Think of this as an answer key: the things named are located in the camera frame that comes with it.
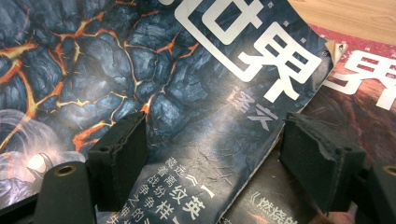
wooden table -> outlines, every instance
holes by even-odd
[[[308,23],[396,45],[396,0],[289,0]]]

book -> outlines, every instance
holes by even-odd
[[[286,113],[301,111],[332,69],[326,41],[286,0],[0,8],[0,109],[4,120],[19,114],[2,129],[0,152],[26,158],[4,159],[5,172],[29,175],[37,154],[30,169],[41,174],[65,152],[85,156],[124,115],[147,112],[147,165],[122,210],[99,222],[216,223],[276,144]],[[40,134],[39,144],[59,147],[23,141],[34,121],[57,136]]]
[[[369,168],[374,162],[394,164],[396,151],[393,150],[392,136],[395,131],[392,127],[396,120],[395,105],[391,102],[388,106],[379,106],[378,100],[381,94],[386,94],[384,93],[386,86],[382,81],[394,83],[396,70],[390,65],[388,66],[390,70],[384,74],[377,65],[383,64],[381,60],[396,64],[396,47],[340,34],[315,25],[310,27],[321,37],[333,41],[329,48],[338,51],[332,54],[338,57],[333,59],[335,66],[330,76],[302,113],[328,123],[329,127],[340,132],[343,137],[365,149],[367,153],[365,168]],[[374,77],[361,77],[364,80],[358,90],[352,94],[345,93],[343,87],[346,82],[339,80],[338,77],[361,71],[360,68],[353,67],[349,63],[349,60],[352,62],[356,60],[354,58],[356,53],[365,56],[364,61],[368,61],[367,63],[372,67],[366,69],[374,72],[372,73]],[[352,204],[345,213],[330,212],[327,216],[322,215],[309,193],[278,160],[279,148],[278,144],[221,219],[220,224],[275,224],[282,221],[311,224],[355,223],[358,209],[356,204]]]

white chinese characters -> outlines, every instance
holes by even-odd
[[[256,205],[256,207],[262,211],[264,217],[272,219],[274,223],[278,224],[298,224],[298,221],[293,220],[292,217],[288,217],[288,215],[284,211],[282,211],[282,209],[275,206],[264,197],[261,197],[255,203],[256,199],[260,195],[261,194],[259,192],[255,192],[254,194],[252,194],[250,197],[250,202]]]
[[[183,187],[181,185],[183,181],[178,177],[189,180],[187,183],[194,187],[198,185],[198,181],[195,176],[186,174],[188,169],[173,157],[168,158],[157,170],[156,174],[139,187],[138,194],[128,199],[122,210],[107,223],[144,221],[145,224],[149,224],[155,218],[148,214],[154,213],[158,218],[157,222],[169,220],[175,224],[183,224],[184,222],[179,222],[177,217],[182,217],[184,214],[190,220],[196,220],[205,211],[206,201],[203,201],[203,197],[210,199],[215,197],[215,193],[205,185],[200,187],[207,193],[205,196]]]
[[[224,55],[210,40],[202,34],[189,20],[191,13],[198,8],[203,0],[184,0],[176,9],[177,20],[216,58],[242,81],[249,82],[257,76],[265,65],[275,65],[280,78],[274,86],[265,93],[264,97],[274,102],[280,93],[285,92],[291,99],[296,100],[299,94],[291,85],[290,78],[304,84],[321,63],[321,59],[303,48],[294,40],[277,22],[272,23],[268,29],[253,44],[262,56],[249,56],[242,51],[238,58],[248,67],[243,70]],[[233,24],[223,30],[216,19],[226,8],[234,3],[241,14]],[[204,25],[224,44],[233,43],[244,29],[253,24],[259,28],[262,21],[258,14],[264,6],[258,0],[247,5],[244,0],[217,0],[202,17]]]
[[[235,109],[243,112],[244,114],[250,109],[250,104],[254,104],[256,102],[244,91],[240,91],[238,87],[233,89],[233,92],[228,96],[227,101],[233,105]],[[277,115],[260,104],[256,104],[256,116],[248,116],[247,118],[253,121],[259,121],[267,132],[270,131],[267,122],[278,120]]]
[[[358,91],[364,79],[377,79],[385,86],[385,89],[382,91],[376,105],[387,110],[391,109],[396,99],[396,60],[355,50],[346,62],[345,68],[355,73],[348,75],[336,73],[333,76],[345,81],[345,86],[329,80],[326,80],[323,84],[334,90],[351,95]]]

lava rock artwork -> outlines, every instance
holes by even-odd
[[[99,223],[216,223],[332,69],[287,0],[0,1],[0,206],[147,113],[149,157]]]

